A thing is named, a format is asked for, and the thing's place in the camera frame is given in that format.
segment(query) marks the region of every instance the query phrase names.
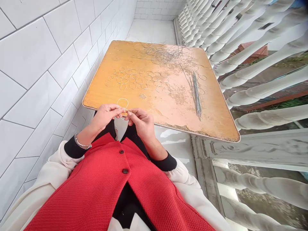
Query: wooden table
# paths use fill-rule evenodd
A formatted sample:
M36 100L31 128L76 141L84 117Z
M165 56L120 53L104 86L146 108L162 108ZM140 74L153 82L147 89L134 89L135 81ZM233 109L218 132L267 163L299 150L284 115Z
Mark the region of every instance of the wooden table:
M189 84L193 73L198 78L200 118ZM240 140L200 48L112 41L82 104L97 110L101 104L117 103L120 98L128 100L128 109L140 107L153 114L159 126L223 141ZM126 107L127 102L120 100L118 104Z

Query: jacket sleeve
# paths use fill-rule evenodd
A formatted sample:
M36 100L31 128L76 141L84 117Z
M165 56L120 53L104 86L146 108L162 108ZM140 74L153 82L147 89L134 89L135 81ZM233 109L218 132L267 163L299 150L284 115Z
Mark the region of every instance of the jacket sleeve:
M69 177L76 165L84 158L69 157L62 141L55 154L48 158L39 172L34 185L9 209L2 220L0 231L23 230L54 191Z
M231 227L205 197L197 179L188 173L187 168L181 161L175 159L177 162L176 168L164 173L180 191L186 203L195 208L216 231L230 231Z

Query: tiled floor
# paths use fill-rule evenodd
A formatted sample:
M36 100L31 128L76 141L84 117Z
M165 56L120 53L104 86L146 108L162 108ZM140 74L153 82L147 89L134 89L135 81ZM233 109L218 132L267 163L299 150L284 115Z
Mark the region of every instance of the tiled floor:
M134 19L126 41L176 44L173 21Z
M134 19L126 40L174 45L176 41L173 22ZM115 124L120 140L127 128L127 122L116 119ZM190 174L197 176L189 134L155 126L155 135L171 155L184 163Z

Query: bracelet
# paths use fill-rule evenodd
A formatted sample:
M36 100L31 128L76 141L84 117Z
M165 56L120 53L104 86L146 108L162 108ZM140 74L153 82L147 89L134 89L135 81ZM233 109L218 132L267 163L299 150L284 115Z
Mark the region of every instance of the bracelet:
M79 147L81 147L82 149L85 149L85 150L88 150L88 149L92 148L92 144L90 144L90 145L83 145L83 144L80 144L80 143L78 142L78 140L77 140L77 135L78 135L78 133L76 133L76 134L74 135L74 139L75 139L76 144L77 144Z

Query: red knit vest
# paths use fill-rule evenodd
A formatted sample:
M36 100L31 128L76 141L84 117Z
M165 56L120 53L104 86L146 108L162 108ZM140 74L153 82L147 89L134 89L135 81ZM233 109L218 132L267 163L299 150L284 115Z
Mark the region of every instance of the red knit vest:
M109 133L92 144L25 230L107 230L126 182L158 231L215 231L132 141L121 144Z

